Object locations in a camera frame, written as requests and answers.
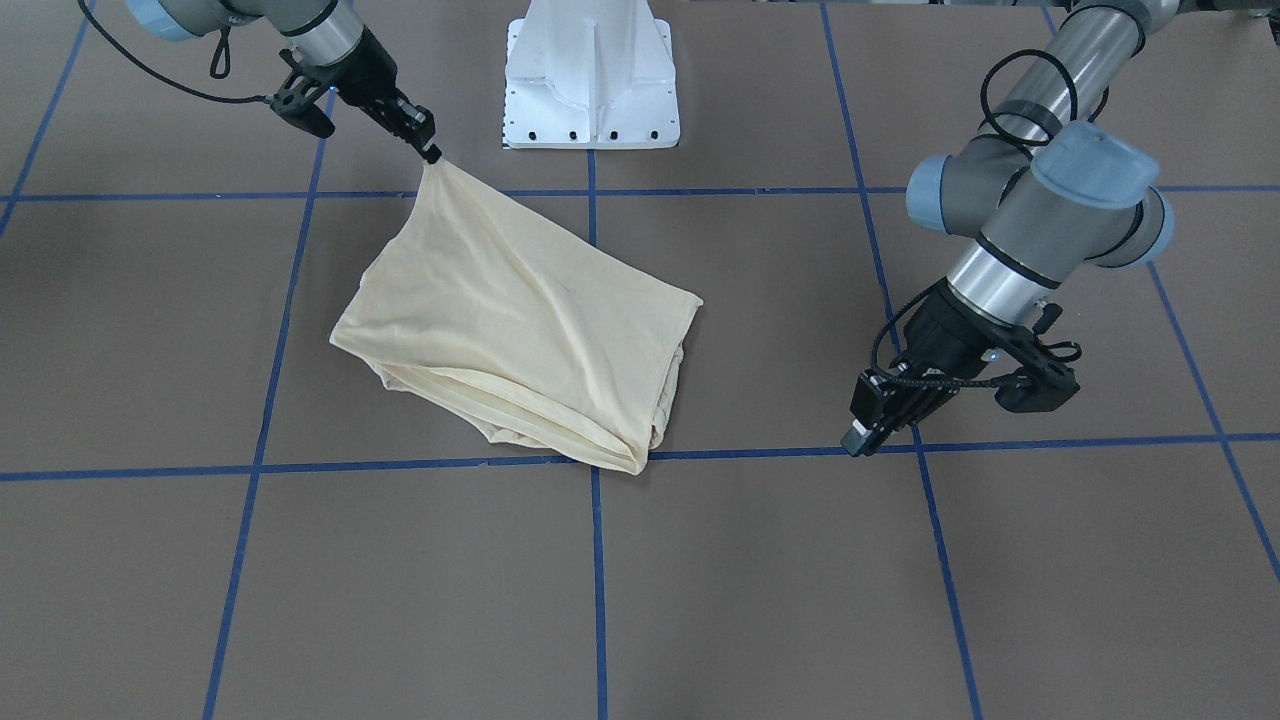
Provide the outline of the silver grey blue left arm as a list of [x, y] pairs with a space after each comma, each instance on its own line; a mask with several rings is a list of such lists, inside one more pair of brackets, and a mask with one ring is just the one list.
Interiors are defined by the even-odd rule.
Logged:
[[874, 337], [842, 441], [870, 456], [964, 389], [992, 389], [1009, 413], [1050, 413], [1079, 389], [1074, 342], [1043, 337], [1051, 296], [1075, 269], [1152, 261], [1175, 229], [1155, 187], [1158, 163], [1097, 124], [1120, 69], [1183, 9], [1179, 1], [1071, 1], [1043, 50], [1001, 102], [980, 87], [978, 133], [961, 152], [927, 158], [905, 193], [918, 225], [963, 237], [948, 273]]

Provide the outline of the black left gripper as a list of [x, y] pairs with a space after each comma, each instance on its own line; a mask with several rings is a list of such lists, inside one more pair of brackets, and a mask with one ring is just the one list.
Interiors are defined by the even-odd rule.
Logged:
[[937, 281], [922, 295], [904, 332], [902, 351], [883, 375], [858, 377], [850, 429], [841, 446], [851, 457], [869, 457], [893, 434], [918, 425], [960, 389], [992, 388], [1006, 375], [980, 380], [996, 348], [988, 329], [1005, 325], [963, 300], [948, 281]]

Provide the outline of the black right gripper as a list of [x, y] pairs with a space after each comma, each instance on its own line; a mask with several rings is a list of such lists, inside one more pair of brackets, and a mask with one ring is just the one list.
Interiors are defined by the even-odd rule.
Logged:
[[365, 29], [338, 61], [325, 65], [326, 81], [343, 102], [357, 108], [406, 142], [429, 165], [442, 159], [434, 115], [397, 87], [398, 68], [375, 33]]

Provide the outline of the silver grey blue right arm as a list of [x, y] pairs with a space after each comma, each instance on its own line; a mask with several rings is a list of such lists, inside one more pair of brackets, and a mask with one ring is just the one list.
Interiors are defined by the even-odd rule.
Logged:
[[287, 41], [280, 58], [291, 70], [274, 94], [247, 97], [247, 102], [262, 102], [287, 124], [329, 138], [335, 127], [317, 102], [334, 90], [339, 100], [404, 141], [424, 161], [442, 159], [433, 114], [399, 90], [398, 65], [347, 1], [128, 1], [127, 6], [159, 38], [186, 41], [216, 33], [211, 76], [230, 69], [230, 31], [265, 20]]

